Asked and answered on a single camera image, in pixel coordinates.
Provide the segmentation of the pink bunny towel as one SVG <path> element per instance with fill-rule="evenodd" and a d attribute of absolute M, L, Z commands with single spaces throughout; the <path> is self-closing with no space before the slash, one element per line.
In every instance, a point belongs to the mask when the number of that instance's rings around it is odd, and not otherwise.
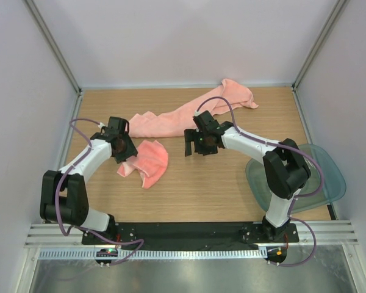
<path fill-rule="evenodd" d="M 122 162 L 117 173 L 122 177 L 138 171 L 142 188 L 149 189 L 161 179 L 168 168 L 168 152 L 157 140 L 144 140 L 137 147 L 138 154 Z"/>

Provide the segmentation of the plain pink towel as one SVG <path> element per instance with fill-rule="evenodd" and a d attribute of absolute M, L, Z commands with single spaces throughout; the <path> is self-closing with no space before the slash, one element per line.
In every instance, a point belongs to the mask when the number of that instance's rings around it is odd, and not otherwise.
<path fill-rule="evenodd" d="M 259 105 L 248 87 L 232 79 L 223 79 L 218 87 L 174 111 L 160 115 L 150 111 L 135 114 L 129 120 L 129 135 L 134 138 L 180 137 L 185 129 L 196 127 L 195 114 L 209 111 L 211 115 L 221 115 L 240 107 L 256 109 Z"/>

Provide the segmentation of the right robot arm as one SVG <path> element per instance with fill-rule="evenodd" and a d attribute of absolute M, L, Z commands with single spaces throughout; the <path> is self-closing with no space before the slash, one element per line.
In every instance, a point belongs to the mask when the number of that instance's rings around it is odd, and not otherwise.
<path fill-rule="evenodd" d="M 239 128 L 234 122 L 219 123 L 209 111 L 193 117 L 195 127 L 184 130 L 185 156 L 193 152 L 217 154 L 218 149 L 238 151 L 264 166 L 270 205 L 262 219 L 262 233 L 268 241 L 283 238 L 290 223 L 295 197 L 311 176 L 306 160 L 291 139 L 267 140 Z"/>

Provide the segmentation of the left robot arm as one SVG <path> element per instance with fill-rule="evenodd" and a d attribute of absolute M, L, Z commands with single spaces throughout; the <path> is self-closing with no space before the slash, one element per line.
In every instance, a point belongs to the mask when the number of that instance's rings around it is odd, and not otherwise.
<path fill-rule="evenodd" d="M 103 244 L 114 243 L 118 236 L 114 216 L 90 207 L 86 185 L 95 171 L 114 158 L 120 164 L 138 155 L 129 136 L 129 122 L 110 117 L 108 123 L 86 118 L 99 131 L 87 137 L 76 127 L 77 118 L 70 127 L 86 140 L 86 147 L 67 165 L 48 170 L 43 175 L 40 199 L 40 217 L 56 222 L 64 236 L 77 228 L 96 236 Z"/>

